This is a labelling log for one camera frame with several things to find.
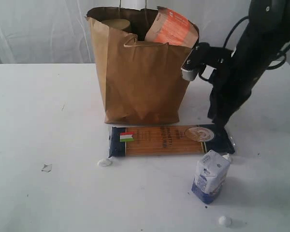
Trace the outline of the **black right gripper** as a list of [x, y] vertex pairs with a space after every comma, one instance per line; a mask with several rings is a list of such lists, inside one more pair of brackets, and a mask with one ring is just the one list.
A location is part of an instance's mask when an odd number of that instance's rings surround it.
[[226, 124], [230, 117], [251, 96], [251, 90], [248, 93], [244, 93], [239, 91], [237, 87], [223, 84], [223, 76], [217, 69], [212, 71], [209, 81], [213, 88], [209, 97], [210, 107], [207, 117], [214, 121], [217, 128], [220, 131], [224, 131], [228, 139], [231, 140]]

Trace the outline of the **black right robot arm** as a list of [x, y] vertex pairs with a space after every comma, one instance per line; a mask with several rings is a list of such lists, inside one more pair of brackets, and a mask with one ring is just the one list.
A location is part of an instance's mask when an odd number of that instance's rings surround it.
[[208, 118], [223, 128], [247, 101], [272, 61], [284, 57], [290, 41], [290, 0], [253, 0], [248, 24], [233, 55], [220, 59], [210, 77]]

